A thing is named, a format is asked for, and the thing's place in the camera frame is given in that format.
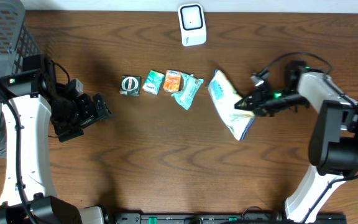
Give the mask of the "orange tissue pack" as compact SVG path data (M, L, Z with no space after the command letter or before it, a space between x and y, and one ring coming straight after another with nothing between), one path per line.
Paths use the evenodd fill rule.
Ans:
M181 83L181 72L175 70L167 70L165 74L165 80L163 89L166 92L174 93L178 92Z

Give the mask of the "dark green round-label box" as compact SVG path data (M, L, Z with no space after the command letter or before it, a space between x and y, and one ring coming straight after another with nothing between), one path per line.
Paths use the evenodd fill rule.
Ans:
M141 77L123 75L119 93L126 96L139 96Z

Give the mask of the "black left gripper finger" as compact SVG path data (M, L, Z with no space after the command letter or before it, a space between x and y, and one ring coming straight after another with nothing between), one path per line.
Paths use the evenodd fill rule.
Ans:
M86 120L86 121L80 123L79 127L80 127L80 128L87 128L88 126L94 124L95 122L96 122L95 119L88 119L88 120Z
M100 93L93 96L93 101L96 109L97 120L113 119L114 115L108 108L104 97Z

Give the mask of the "teal tissue pack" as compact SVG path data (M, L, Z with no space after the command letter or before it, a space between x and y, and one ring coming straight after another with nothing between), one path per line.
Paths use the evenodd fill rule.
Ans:
M164 74L151 70L143 84L142 89L147 93L158 95L160 86L164 78L165 78Z

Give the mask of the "yellow snack chip bag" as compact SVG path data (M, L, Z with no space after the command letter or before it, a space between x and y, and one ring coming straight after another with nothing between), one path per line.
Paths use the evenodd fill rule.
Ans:
M208 83L208 92L223 123L238 141L244 140L253 125L255 115L251 111L235 109L242 99L223 71L215 69Z

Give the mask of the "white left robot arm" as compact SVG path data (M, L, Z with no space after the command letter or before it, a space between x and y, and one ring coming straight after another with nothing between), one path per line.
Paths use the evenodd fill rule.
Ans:
M20 73L0 78L6 127L6 177L0 223L113 223L101 205L79 209L57 197L50 171L49 127L60 142L112 118L104 97L82 92L79 80L57 82L58 64L42 54L23 59Z

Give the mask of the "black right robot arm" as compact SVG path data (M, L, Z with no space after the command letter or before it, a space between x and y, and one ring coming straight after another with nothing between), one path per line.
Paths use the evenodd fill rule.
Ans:
M285 66L285 87L273 91L269 70L252 76L256 89L235 103L256 116L273 116L292 106L312 106L318 118L308 146L310 166L295 192L285 201L285 217L313 223L333 192L358 179L358 102L335 85L327 71L293 60Z

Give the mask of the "mint green pack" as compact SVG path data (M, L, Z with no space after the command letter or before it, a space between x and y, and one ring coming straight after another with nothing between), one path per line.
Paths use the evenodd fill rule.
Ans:
M183 88L178 92L172 93L171 96L174 97L176 102L185 110L189 110L194 97L204 83L204 80L194 77L193 74L188 75L186 73L182 73L181 77L184 81Z

